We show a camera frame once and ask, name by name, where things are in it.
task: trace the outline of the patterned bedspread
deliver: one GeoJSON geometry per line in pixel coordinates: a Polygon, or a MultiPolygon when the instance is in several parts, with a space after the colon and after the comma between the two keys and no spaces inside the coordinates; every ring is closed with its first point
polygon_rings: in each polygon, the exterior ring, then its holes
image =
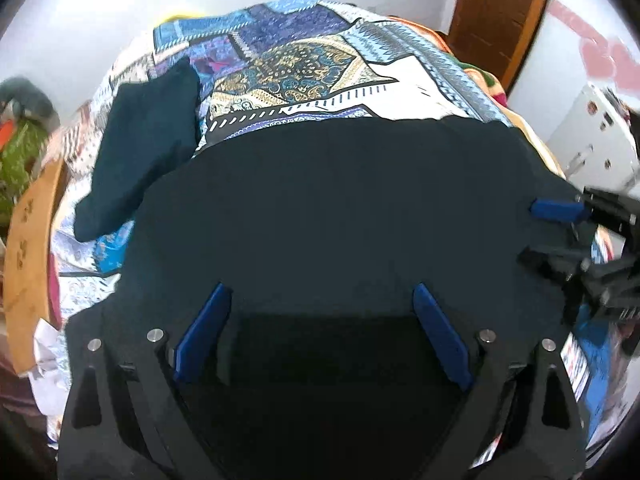
{"type": "MultiPolygon", "coordinates": [[[[202,138],[194,156],[225,139],[293,121],[455,114],[507,125],[514,119],[550,169],[558,172],[522,118],[499,107],[441,47],[439,39],[404,23],[322,0],[278,0],[225,16],[178,19],[136,38],[76,121],[50,142],[47,156],[64,156],[72,173],[51,236],[63,322],[114,291],[134,225],[132,219],[116,233],[89,243],[79,243],[73,233],[75,206],[90,190],[114,96],[121,84],[156,78],[183,57],[189,58],[201,83],[196,113],[202,138]]],[[[594,257],[602,257],[598,244],[594,257]]],[[[567,344],[566,359],[579,367],[574,390],[580,397],[588,389],[588,366],[578,343],[567,344]]],[[[68,390],[63,333],[49,348],[56,359],[58,387],[68,390]]],[[[594,398],[596,415],[604,393],[594,398]]],[[[54,444],[62,412],[47,415],[54,444]]]]}

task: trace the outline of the bed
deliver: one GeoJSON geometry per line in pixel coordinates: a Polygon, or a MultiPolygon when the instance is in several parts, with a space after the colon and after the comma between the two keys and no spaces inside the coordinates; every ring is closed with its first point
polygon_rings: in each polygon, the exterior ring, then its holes
{"type": "MultiPolygon", "coordinates": [[[[73,314],[115,290],[134,227],[131,219],[88,243],[76,241],[73,232],[75,206],[91,189],[113,99],[120,85],[161,76],[184,57],[200,79],[195,113],[201,139],[194,156],[217,142],[277,124],[458,115],[514,126],[513,134],[522,134],[549,170],[562,176],[527,122],[506,107],[499,81],[459,62],[437,33],[417,23],[324,0],[277,0],[225,16],[169,19],[118,56],[92,99],[49,142],[44,162],[63,158],[70,173],[50,234],[63,327],[73,314]]],[[[498,235],[492,235],[498,243],[498,235]]],[[[595,261],[612,257],[601,230],[592,256],[595,261]]],[[[47,383],[41,392],[61,399],[45,413],[50,445],[56,447],[71,381],[64,328],[41,340],[39,334],[36,344],[49,352],[39,357],[36,380],[47,383]]],[[[621,341],[615,326],[591,322],[580,325],[562,349],[575,397],[591,414],[590,449],[629,407],[622,401],[628,358],[620,352],[621,341]]],[[[499,439],[498,434],[475,465],[491,459],[499,439]]]]}

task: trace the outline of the purple fabric patch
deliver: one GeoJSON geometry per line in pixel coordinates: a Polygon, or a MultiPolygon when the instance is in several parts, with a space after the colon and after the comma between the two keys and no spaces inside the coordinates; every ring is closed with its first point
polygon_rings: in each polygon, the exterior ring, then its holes
{"type": "Polygon", "coordinates": [[[188,56],[191,67],[200,78],[200,100],[204,100],[217,79],[236,72],[246,66],[240,59],[228,36],[217,36],[197,43],[168,57],[149,69],[149,77],[155,79],[169,70],[179,59],[188,56]]]}
{"type": "Polygon", "coordinates": [[[325,34],[337,34],[351,27],[331,9],[316,5],[310,9],[281,14],[256,5],[248,9],[255,20],[233,33],[244,51],[254,56],[289,41],[305,40],[325,34]]]}

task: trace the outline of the green fabric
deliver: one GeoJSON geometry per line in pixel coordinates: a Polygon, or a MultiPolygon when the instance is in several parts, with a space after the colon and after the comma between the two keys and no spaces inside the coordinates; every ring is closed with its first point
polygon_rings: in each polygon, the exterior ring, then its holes
{"type": "Polygon", "coordinates": [[[484,82],[486,83],[486,85],[491,88],[493,85],[495,85],[495,79],[491,76],[491,74],[489,74],[488,72],[485,72],[484,70],[482,70],[481,68],[478,68],[475,65],[471,65],[469,63],[463,63],[462,61],[460,61],[457,57],[452,56],[451,54],[449,54],[448,52],[445,52],[444,54],[446,54],[447,56],[449,56],[451,58],[451,60],[458,65],[462,70],[464,70],[465,68],[473,68],[475,70],[478,70],[479,73],[482,74],[482,77],[484,77],[484,82]]]}
{"type": "Polygon", "coordinates": [[[0,152],[0,226],[7,226],[14,205],[31,183],[33,167],[47,132],[38,123],[21,120],[0,152]]]}

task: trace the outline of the black fabric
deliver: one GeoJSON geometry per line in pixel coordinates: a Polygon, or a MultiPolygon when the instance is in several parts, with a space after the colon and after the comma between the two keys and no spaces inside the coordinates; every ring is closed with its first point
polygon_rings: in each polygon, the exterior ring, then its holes
{"type": "Polygon", "coordinates": [[[76,206],[79,242],[117,230],[146,188],[193,156],[198,75],[187,58],[159,78],[123,84],[113,101],[95,162],[91,193],[76,206]]]}
{"type": "Polygon", "coordinates": [[[251,132],[146,192],[103,337],[118,352],[162,328],[175,344],[222,282],[232,315],[200,383],[180,388],[212,460],[245,480],[408,478],[462,400],[413,314],[415,285],[472,359],[483,328],[522,360],[564,341],[562,292],[516,258],[568,243],[528,209],[575,193],[501,123],[251,132]]]}

